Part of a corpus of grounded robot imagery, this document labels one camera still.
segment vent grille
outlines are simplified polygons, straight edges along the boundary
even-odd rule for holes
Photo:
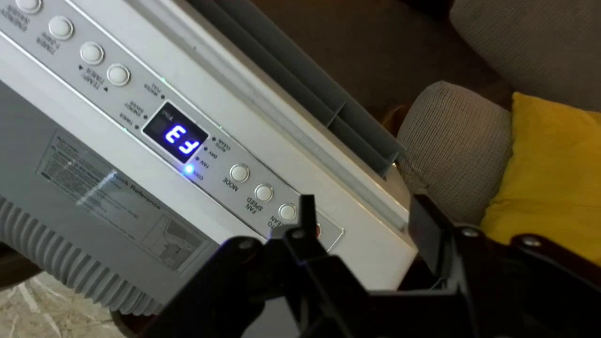
[[[0,236],[56,279],[111,311],[152,315],[161,309],[161,303],[146,292],[4,196],[0,196]]]
[[[366,165],[387,172],[400,153],[396,138],[251,1],[189,3]]]

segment yellow cushion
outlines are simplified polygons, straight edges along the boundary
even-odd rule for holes
[[[601,112],[513,93],[513,155],[482,228],[539,232],[601,264]]]

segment round button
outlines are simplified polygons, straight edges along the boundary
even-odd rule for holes
[[[255,196],[265,202],[274,200],[274,189],[266,183],[259,183],[255,187]]]
[[[101,63],[105,59],[105,48],[94,41],[82,42],[79,56],[86,63]]]
[[[114,86],[124,86],[129,82],[131,78],[131,71],[122,65],[122,63],[112,63],[109,69],[107,69],[107,78],[109,82],[112,82]]]
[[[24,12],[39,12],[41,0],[17,0],[17,7]]]
[[[229,168],[229,176],[236,181],[246,181],[250,178],[250,168],[242,163],[236,163]]]
[[[295,219],[297,219],[297,208],[291,206],[291,204],[281,204],[281,206],[278,208],[278,213],[280,213],[280,217],[285,219],[285,221],[295,221]]]
[[[52,16],[50,24],[49,24],[49,31],[50,35],[54,35],[56,39],[69,39],[75,31],[75,26],[69,18],[66,16]]]

